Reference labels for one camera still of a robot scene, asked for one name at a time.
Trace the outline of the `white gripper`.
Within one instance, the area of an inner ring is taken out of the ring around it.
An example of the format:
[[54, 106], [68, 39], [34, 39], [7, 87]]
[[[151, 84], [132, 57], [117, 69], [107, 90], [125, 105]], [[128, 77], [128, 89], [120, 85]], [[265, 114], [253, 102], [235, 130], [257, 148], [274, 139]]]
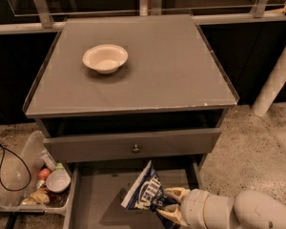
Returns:
[[165, 228], [188, 226], [191, 229], [207, 229], [204, 221], [204, 206], [209, 192], [199, 189], [189, 190], [182, 187], [165, 188], [164, 194], [181, 203], [157, 208], [156, 213]]

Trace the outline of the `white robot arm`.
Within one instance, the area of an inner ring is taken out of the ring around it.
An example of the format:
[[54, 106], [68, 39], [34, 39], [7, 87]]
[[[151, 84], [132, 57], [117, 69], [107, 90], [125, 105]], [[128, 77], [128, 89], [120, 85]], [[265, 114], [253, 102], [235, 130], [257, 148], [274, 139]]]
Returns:
[[212, 195], [200, 189], [165, 190], [177, 204], [157, 212], [183, 229], [286, 229], [286, 206], [257, 191], [235, 197]]

